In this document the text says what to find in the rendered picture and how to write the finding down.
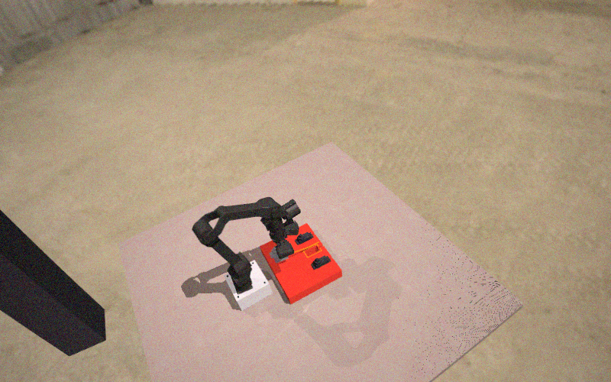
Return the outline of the red flat rectangular block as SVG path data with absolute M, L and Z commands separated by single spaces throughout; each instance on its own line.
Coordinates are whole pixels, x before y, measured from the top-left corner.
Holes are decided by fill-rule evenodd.
M 260 246 L 260 250 L 280 284 L 290 305 L 327 284 L 342 277 L 342 269 L 328 253 L 313 230 L 306 223 L 299 227 L 298 235 L 290 235 L 287 240 L 294 251 L 307 248 L 288 256 L 289 259 L 275 263 L 270 252 L 277 246 L 273 241 Z

